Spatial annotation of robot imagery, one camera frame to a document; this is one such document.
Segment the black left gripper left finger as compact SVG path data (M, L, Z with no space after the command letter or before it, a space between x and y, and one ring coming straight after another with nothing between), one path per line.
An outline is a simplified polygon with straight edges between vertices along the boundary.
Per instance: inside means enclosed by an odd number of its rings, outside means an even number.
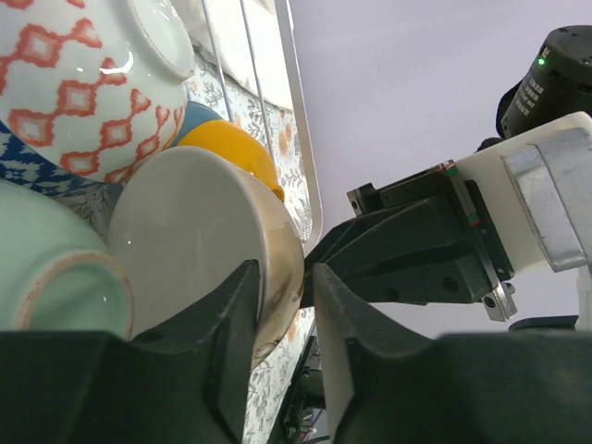
M257 323L254 260L132 341L105 332L1 337L5 443L238 443Z

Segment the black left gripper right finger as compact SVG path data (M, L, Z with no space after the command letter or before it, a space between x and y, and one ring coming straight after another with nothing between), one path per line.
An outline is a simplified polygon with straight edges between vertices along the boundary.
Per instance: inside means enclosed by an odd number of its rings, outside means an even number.
M324 264L313 295L335 443L587 443L591 335L568 316L426 338Z

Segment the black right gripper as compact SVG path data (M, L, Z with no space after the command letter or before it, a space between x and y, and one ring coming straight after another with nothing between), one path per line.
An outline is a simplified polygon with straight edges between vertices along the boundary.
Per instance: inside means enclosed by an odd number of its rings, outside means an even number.
M323 237L307 266L328 266L366 302L480 302L498 322L516 314L509 257L478 186L454 162L347 196L355 217Z

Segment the white bowl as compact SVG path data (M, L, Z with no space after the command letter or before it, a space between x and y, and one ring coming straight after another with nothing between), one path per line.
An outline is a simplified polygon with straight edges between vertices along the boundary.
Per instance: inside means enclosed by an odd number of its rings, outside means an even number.
M117 200L107 245L134 294L133 336L202 299L246 260L261 275L253 366L300 307L304 255L288 210L255 176L202 148L174 147L140 167Z

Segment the light green flower bowl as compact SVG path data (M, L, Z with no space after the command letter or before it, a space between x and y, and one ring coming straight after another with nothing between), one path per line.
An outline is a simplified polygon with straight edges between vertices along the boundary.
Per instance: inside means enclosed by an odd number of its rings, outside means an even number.
M1 328L129 339L133 295L99 235L54 200L1 183Z

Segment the yellow bowl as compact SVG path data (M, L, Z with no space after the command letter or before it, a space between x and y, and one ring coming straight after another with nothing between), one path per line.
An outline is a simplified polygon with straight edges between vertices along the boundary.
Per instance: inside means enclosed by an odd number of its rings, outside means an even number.
M191 129L177 146L194 146L208 150L252 174L271 190L281 202L285 193L267 149L248 132L234 123L217 119Z

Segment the blue triangle patterned bowl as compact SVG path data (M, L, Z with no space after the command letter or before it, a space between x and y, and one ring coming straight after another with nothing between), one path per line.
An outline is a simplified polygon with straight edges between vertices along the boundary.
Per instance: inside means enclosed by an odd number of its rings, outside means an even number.
M79 177L37 154L1 124L1 178L48 197L72 197L103 186Z

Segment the white wire dish rack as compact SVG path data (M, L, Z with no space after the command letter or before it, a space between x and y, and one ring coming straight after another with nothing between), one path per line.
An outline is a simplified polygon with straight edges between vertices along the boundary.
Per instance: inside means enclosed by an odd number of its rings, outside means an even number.
M292 109L268 103L263 88L253 94L226 74L219 61L206 60L194 46L197 70L189 80L189 97L213 108L223 118L249 132L270 153L279 184L286 193L286 206L310 253L320 241L322 206L315 162L298 82L295 50L290 39L289 4L273 1L291 92Z

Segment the orange patterned bowl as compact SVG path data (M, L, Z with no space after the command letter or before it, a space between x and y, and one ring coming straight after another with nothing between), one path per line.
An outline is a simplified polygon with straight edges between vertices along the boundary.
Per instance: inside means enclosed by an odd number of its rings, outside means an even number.
M1 120L36 154L128 179L185 117L191 42L168 1L5 1Z

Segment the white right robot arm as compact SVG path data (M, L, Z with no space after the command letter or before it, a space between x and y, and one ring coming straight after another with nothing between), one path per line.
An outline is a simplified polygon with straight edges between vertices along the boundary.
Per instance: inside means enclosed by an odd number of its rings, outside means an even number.
M484 306L515 329L591 328L591 29L552 31L499 101L497 136L382 188L349 192L354 217L305 260L367 302ZM512 278L548 265L578 273L575 316L513 321Z

